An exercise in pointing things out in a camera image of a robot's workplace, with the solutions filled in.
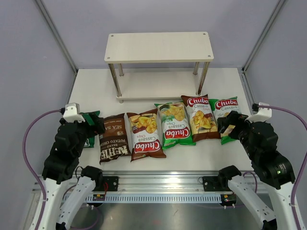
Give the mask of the brown Chuba bag text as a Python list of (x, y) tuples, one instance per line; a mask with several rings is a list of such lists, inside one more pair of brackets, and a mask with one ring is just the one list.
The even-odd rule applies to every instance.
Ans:
[(182, 95), (181, 99), (189, 117), (193, 142), (220, 139), (221, 135), (217, 130), (208, 95), (196, 97)]

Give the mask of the brown Chuba cassava chips bag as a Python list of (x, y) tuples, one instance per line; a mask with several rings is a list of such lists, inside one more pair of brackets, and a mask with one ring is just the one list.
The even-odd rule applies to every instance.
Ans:
[(146, 157), (166, 158), (157, 128), (157, 109), (127, 113), (132, 142), (131, 161)]

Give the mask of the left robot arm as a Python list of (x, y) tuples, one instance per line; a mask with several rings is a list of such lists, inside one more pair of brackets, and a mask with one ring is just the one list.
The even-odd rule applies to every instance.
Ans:
[(31, 229), (34, 230), (67, 230), (80, 208), (83, 200), (92, 190), (97, 191), (103, 187), (102, 171), (87, 166), (82, 171), (81, 182), (68, 201), (61, 205), (65, 189), (79, 164), (84, 144), (88, 138), (105, 132), (104, 119), (96, 112), (80, 113), (76, 108), (68, 111), (67, 108), (59, 110), (63, 117), (60, 127), (55, 135), (55, 141), (49, 156), (44, 161), (42, 179), (40, 179), (28, 162), (23, 141), (22, 151), (24, 161), (36, 178), (42, 198), (39, 201)]

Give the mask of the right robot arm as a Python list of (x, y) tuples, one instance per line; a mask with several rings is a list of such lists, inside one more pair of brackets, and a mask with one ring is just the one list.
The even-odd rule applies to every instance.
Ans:
[(243, 202), (261, 230), (305, 230), (296, 190), (307, 164), (303, 160), (299, 174), (295, 176), (290, 161), (277, 151), (278, 135), (271, 124), (273, 106), (258, 104), (251, 116), (231, 111), (218, 118), (218, 131), (224, 133), (234, 126), (229, 136), (237, 139), (247, 153), (254, 173), (263, 182), (271, 199), (272, 209), (246, 184), (236, 166), (219, 171), (218, 185), (230, 189)]

